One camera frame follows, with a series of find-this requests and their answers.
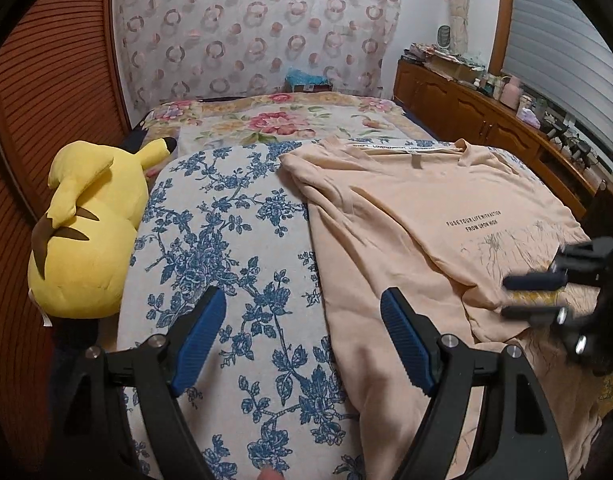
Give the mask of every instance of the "window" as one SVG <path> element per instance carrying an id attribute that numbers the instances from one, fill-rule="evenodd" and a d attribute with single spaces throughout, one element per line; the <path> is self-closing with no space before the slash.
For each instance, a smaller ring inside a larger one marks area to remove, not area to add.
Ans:
<path id="1" fill-rule="evenodd" d="M 572 0 L 513 0 L 503 71 L 613 152 L 613 54 Z"/>

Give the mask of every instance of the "metal screw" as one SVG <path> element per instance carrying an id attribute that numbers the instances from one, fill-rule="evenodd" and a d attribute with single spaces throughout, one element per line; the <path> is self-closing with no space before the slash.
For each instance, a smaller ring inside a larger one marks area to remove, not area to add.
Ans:
<path id="1" fill-rule="evenodd" d="M 507 346 L 507 352 L 513 359 L 517 359 L 518 357 L 522 356 L 522 348 L 517 345 Z"/>
<path id="2" fill-rule="evenodd" d="M 455 348 L 459 344 L 460 340 L 456 335 L 445 334 L 442 336 L 442 344 L 447 348 Z"/>
<path id="3" fill-rule="evenodd" d="M 149 346 L 152 346 L 153 348 L 161 348 L 164 346 L 165 343 L 166 343 L 166 338 L 162 334 L 152 335 L 148 339 Z"/>
<path id="4" fill-rule="evenodd" d="M 99 346 L 89 346 L 84 352 L 87 359 L 97 359 L 102 354 L 102 350 Z"/>
<path id="5" fill-rule="evenodd" d="M 575 345 L 575 353 L 577 355 L 581 355 L 582 352 L 584 351 L 584 348 L 586 348 L 586 336 L 580 336 L 579 339 L 577 340 L 577 344 Z"/>
<path id="6" fill-rule="evenodd" d="M 566 309 L 562 307 L 557 314 L 557 324 L 563 325 L 564 321 L 566 321 Z"/>

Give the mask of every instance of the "black ear tip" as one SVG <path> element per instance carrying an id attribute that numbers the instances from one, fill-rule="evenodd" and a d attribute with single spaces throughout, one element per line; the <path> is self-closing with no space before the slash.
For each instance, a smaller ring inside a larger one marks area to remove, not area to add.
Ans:
<path id="1" fill-rule="evenodd" d="M 166 142 L 166 149 L 169 150 L 169 153 L 173 153 L 178 146 L 177 140 L 173 137 L 164 137 L 164 142 Z"/>

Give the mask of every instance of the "wooden cabinet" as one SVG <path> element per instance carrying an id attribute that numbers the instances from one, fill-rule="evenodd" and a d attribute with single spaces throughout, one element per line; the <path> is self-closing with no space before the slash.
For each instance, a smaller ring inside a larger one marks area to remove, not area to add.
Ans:
<path id="1" fill-rule="evenodd" d="M 515 112 L 430 70 L 401 60 L 395 98 L 441 140 L 495 146 L 521 159 L 580 219 L 595 189 L 582 173 Z"/>

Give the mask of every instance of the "yellow plush toy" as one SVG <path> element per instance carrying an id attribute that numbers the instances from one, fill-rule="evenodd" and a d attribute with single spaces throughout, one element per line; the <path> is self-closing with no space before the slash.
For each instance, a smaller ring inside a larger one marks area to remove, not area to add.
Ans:
<path id="1" fill-rule="evenodd" d="M 175 149 L 171 137 L 135 155 L 78 140 L 51 164 L 56 192 L 35 225 L 29 295 L 49 315 L 96 318 L 120 309 L 128 262 L 148 200 L 144 170 Z"/>

